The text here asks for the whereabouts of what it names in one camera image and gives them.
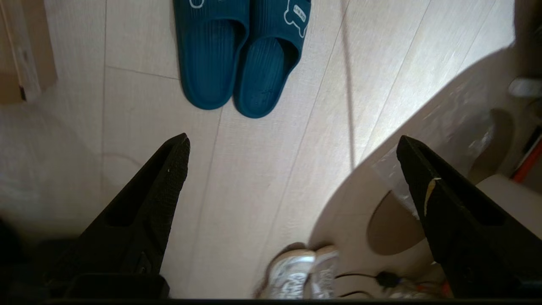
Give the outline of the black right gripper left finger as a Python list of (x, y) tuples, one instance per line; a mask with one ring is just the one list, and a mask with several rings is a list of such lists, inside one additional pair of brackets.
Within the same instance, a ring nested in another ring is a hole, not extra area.
[(46, 279), (158, 274), (187, 178), (190, 149), (184, 133), (164, 142), (70, 245), (46, 273)]

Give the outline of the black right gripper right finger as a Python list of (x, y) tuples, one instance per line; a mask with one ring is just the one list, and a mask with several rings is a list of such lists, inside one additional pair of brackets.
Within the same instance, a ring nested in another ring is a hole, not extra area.
[(424, 143), (396, 150), (435, 261), (455, 297), (540, 297), (542, 242)]

